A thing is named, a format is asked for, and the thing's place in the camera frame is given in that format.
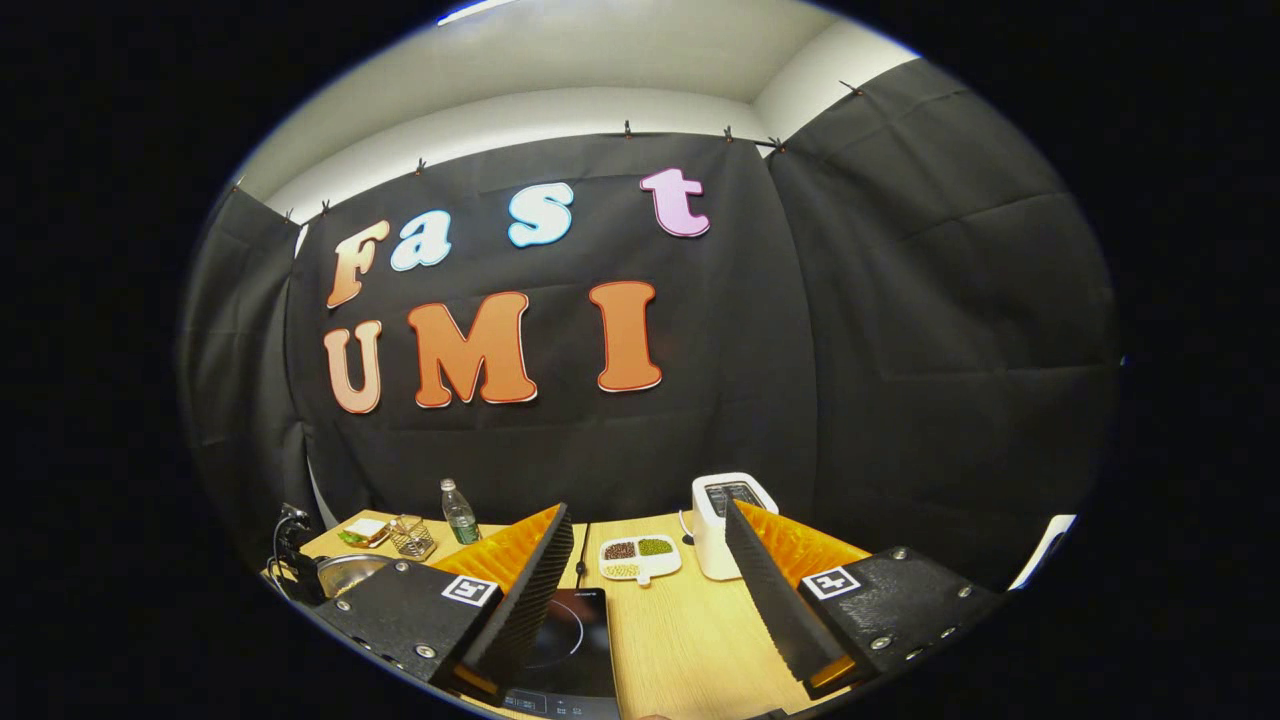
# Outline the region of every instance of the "divided plate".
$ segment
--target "divided plate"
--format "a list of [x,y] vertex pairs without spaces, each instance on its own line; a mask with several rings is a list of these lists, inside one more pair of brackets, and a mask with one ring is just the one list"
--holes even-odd
[[[641,555],[641,541],[664,542],[669,551],[657,555]],[[609,552],[609,548],[620,551]],[[607,557],[607,555],[626,555],[625,557]],[[640,587],[648,587],[650,578],[669,575],[680,570],[680,546],[671,536],[635,536],[630,538],[614,538],[600,543],[599,568],[600,574],[611,580],[635,580]]]

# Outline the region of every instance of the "wooden table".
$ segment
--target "wooden table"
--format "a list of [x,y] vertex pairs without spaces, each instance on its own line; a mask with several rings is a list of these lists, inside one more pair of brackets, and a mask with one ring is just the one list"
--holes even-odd
[[[394,515],[369,510],[338,528],[360,518],[390,520]],[[428,523],[439,544],[426,559],[428,565],[434,565],[461,546],[448,524]],[[389,539],[372,550],[353,548],[338,539],[338,528],[305,544],[302,552],[311,557],[356,552],[399,557]],[[502,528],[480,525],[485,537]],[[588,534],[586,524],[575,524],[573,555],[561,578],[562,588],[571,588],[577,582],[573,566],[582,551],[584,534]],[[664,534],[676,541],[682,561],[680,570],[653,578],[648,588],[635,582],[611,580],[596,571],[600,544],[646,534]],[[590,524],[582,587],[604,588],[608,598],[613,675],[622,719],[662,715],[671,720],[742,720],[780,707],[792,714],[817,705],[791,676],[773,647],[744,582],[710,580],[703,575],[694,548],[680,542],[684,534],[676,514]],[[823,701],[845,692],[849,691],[832,693]],[[508,717],[536,717],[463,698]]]

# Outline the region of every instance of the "white plate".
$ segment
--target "white plate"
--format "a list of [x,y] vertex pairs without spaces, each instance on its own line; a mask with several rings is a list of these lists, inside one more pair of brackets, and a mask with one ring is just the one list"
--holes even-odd
[[[640,555],[640,541],[657,539],[671,546],[671,552],[662,555]],[[605,559],[604,551],[616,544],[630,544],[634,555],[631,557]],[[671,536],[635,536],[630,538],[613,538],[600,543],[599,568],[600,574],[611,580],[635,580],[640,587],[648,587],[650,578],[669,575],[680,570],[680,546]],[[623,568],[634,565],[635,574],[620,574]]]

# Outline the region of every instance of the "letter s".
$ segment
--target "letter s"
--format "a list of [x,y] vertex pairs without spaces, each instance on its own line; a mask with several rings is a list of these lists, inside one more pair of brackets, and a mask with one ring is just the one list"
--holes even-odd
[[573,223],[566,208],[572,202],[573,188],[562,182],[521,190],[511,199],[511,217],[517,222],[507,229],[507,237],[516,247],[556,242]]

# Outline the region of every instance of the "metal basket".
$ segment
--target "metal basket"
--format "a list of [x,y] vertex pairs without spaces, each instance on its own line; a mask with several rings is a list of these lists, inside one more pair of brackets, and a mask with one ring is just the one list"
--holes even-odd
[[392,521],[390,536],[392,544],[396,546],[396,550],[401,555],[419,562],[430,557],[438,547],[435,539],[431,538],[431,530],[428,528],[426,520],[412,515],[396,518]]

